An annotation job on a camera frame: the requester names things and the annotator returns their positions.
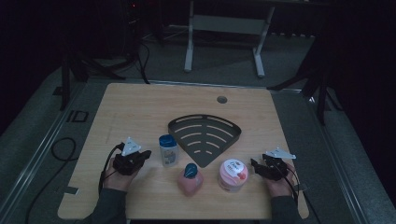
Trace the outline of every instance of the table hole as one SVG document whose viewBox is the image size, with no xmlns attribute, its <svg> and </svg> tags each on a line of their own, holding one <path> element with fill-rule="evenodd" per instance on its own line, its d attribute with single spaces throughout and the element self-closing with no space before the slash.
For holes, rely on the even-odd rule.
<svg viewBox="0 0 396 224">
<path fill-rule="evenodd" d="M 227 97 L 225 97 L 225 96 L 219 96 L 219 97 L 218 97 L 218 102 L 221 103 L 221 104 L 227 103 Z"/>
</svg>

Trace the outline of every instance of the slotted tray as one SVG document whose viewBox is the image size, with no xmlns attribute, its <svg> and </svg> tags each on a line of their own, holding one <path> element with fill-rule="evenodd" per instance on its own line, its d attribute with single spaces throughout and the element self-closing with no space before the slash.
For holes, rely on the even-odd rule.
<svg viewBox="0 0 396 224">
<path fill-rule="evenodd" d="M 204 168 L 234 144 L 242 131 L 227 119 L 196 114 L 170 121 L 168 132 Z"/>
</svg>

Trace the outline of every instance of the blue bottle cap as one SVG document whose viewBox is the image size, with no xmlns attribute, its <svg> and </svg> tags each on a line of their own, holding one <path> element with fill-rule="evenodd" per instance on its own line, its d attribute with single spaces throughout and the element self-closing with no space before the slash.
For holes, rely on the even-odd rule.
<svg viewBox="0 0 396 224">
<path fill-rule="evenodd" d="M 184 177 L 188 179 L 193 179 L 198 173 L 198 167 L 194 163 L 189 163 L 186 165 L 186 169 L 184 169 Z"/>
<path fill-rule="evenodd" d="M 175 147 L 176 145 L 176 140 L 171 134 L 165 134 L 160 137 L 161 147 Z"/>
</svg>

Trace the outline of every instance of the human hand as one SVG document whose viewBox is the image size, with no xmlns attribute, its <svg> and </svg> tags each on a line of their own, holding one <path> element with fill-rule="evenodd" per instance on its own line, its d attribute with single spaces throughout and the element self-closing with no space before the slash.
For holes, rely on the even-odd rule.
<svg viewBox="0 0 396 224">
<path fill-rule="evenodd" d="M 293 173 L 295 172 L 295 169 L 290 164 L 288 164 L 288 163 L 286 163 L 286 164 L 287 164 L 288 170 L 289 170 L 286 178 L 289 180 L 291 185 L 294 186 L 294 181 L 292 178 L 293 178 Z M 275 198 L 278 196 L 291 196 L 292 195 L 291 188 L 290 188 L 288 182 L 286 182 L 286 180 L 284 178 L 281 178 L 280 180 L 277 180 L 277 181 L 264 178 L 264 181 L 268 187 L 268 190 L 269 190 L 272 198 Z"/>
<path fill-rule="evenodd" d="M 113 167 L 114 158 L 110 160 L 110 164 L 106 170 L 106 179 L 103 183 L 105 189 L 117 189 L 121 191 L 128 191 L 132 180 L 137 176 L 139 170 L 131 175 L 122 175 Z"/>
</svg>

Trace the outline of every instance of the gray carpet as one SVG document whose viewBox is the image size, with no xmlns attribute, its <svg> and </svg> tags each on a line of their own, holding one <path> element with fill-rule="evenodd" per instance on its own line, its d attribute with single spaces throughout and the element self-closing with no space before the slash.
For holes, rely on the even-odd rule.
<svg viewBox="0 0 396 224">
<path fill-rule="evenodd" d="M 164 47 L 151 41 L 150 36 L 146 37 L 144 43 L 148 46 L 149 54 L 142 48 L 141 57 L 144 60 L 149 55 L 146 68 L 148 80 L 152 83 L 181 82 L 265 88 L 293 77 L 313 41 L 302 37 L 287 39 L 274 35 L 267 38 L 262 52 L 266 77 L 258 78 L 250 48 L 256 43 L 255 37 L 244 36 L 236 42 L 228 39 L 211 43 L 207 41 L 208 34 L 199 36 L 196 38 L 192 71 L 188 74 L 183 71 L 185 33 L 167 39 Z M 127 82 L 142 83 L 136 67 L 133 64 L 117 73 L 128 77 Z M 76 140 L 73 157 L 77 157 L 106 85 L 112 81 L 114 80 L 107 77 L 92 75 L 86 84 L 73 82 L 75 100 L 64 112 L 60 112 L 61 98 L 52 95 L 55 87 L 60 85 L 60 70 L 57 70 L 48 77 L 1 136 L 2 205 L 17 184 L 16 181 L 24 179 L 19 174 L 26 163 L 35 157 L 37 149 L 41 148 L 44 158 L 36 173 L 32 174 L 34 178 L 29 179 L 29 188 L 21 193 L 20 201 L 16 202 L 15 207 L 9 207 L 8 223 L 24 222 L 31 201 L 64 164 L 53 158 L 50 147 L 43 145 L 50 146 L 54 141 L 71 137 Z M 290 87 L 300 89 L 303 85 L 302 81 Z M 290 151 L 298 157 L 295 166 L 300 181 L 308 186 L 306 196 L 318 213 L 321 223 L 396 223 L 395 209 L 376 178 L 346 115 L 329 104 L 329 110 L 325 113 L 326 126 L 322 127 L 313 112 L 315 104 L 310 104 L 298 92 L 274 92 L 273 97 Z M 71 122 L 68 119 L 76 111 L 88 112 L 86 122 Z M 49 130 L 53 129 L 51 125 L 56 120 L 61 123 L 59 132 L 49 137 Z M 71 148 L 72 144 L 68 140 L 55 146 L 57 155 L 62 158 L 69 156 Z M 73 220 L 58 218 L 57 209 L 75 164 L 75 161 L 66 164 L 49 183 L 31 211 L 30 223 L 74 223 Z M 5 210 L 7 209 L 2 207 L 2 215 Z M 305 223 L 318 223 L 312 208 L 310 211 Z"/>
</svg>

